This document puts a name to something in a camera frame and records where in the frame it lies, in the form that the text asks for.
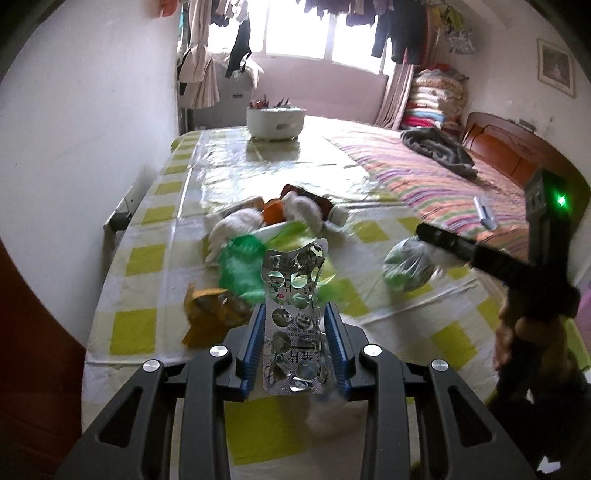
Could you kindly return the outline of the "person's right hand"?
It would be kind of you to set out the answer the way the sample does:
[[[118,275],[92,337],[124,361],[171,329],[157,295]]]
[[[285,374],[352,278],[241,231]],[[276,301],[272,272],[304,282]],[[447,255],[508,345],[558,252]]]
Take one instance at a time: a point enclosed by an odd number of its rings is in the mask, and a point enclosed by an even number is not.
[[[536,373],[567,378],[578,364],[569,353],[564,319],[538,321],[524,316],[525,312],[522,302],[507,295],[495,333],[494,369],[532,365]]]

